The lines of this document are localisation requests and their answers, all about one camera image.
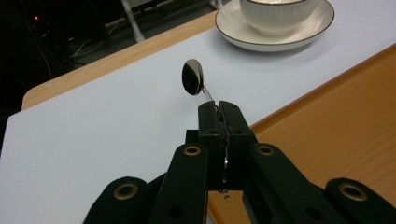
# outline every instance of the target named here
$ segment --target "wooden table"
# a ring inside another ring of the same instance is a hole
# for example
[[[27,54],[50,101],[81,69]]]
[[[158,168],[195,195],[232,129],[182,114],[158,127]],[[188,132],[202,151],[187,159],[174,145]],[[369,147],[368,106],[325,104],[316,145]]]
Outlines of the wooden table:
[[[216,12],[57,77],[28,91],[22,108],[108,74],[197,35]],[[280,147],[313,183],[356,179],[396,205],[396,46],[375,55],[251,127],[259,141]],[[241,192],[211,192],[215,223],[247,223]]]

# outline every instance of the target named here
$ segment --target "white table surface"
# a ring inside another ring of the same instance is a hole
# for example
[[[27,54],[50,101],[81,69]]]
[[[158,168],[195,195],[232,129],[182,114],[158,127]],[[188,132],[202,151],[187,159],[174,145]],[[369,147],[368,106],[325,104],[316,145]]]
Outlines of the white table surface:
[[[247,51],[214,28],[10,117],[0,223],[80,223],[111,181],[165,172],[205,102],[181,85],[190,58],[250,125],[396,42],[396,1],[330,2],[333,24],[306,47]]]

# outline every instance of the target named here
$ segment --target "metal spoon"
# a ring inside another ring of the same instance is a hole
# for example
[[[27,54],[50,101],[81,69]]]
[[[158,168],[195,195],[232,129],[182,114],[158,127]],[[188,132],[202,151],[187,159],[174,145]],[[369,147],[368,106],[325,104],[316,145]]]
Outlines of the metal spoon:
[[[204,72],[201,64],[195,59],[189,59],[184,63],[183,71],[181,73],[181,81],[186,92],[191,95],[197,95],[200,91],[208,101],[213,101],[209,91],[204,86]]]

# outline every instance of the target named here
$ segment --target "white saucer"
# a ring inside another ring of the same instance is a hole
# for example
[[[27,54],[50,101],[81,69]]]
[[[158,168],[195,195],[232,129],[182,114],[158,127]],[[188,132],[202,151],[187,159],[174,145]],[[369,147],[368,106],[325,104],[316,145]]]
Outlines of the white saucer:
[[[332,5],[326,0],[319,1],[311,16],[285,35],[263,35],[247,24],[239,0],[232,0],[218,11],[216,25],[226,40],[243,49],[262,52],[296,49],[314,41],[332,24]]]

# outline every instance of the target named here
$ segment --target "teacup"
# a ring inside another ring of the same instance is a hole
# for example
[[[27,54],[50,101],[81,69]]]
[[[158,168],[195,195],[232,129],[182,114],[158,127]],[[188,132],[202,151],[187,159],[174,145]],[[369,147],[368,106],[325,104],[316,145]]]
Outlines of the teacup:
[[[319,0],[239,0],[241,12],[264,35],[283,35],[305,21]]]

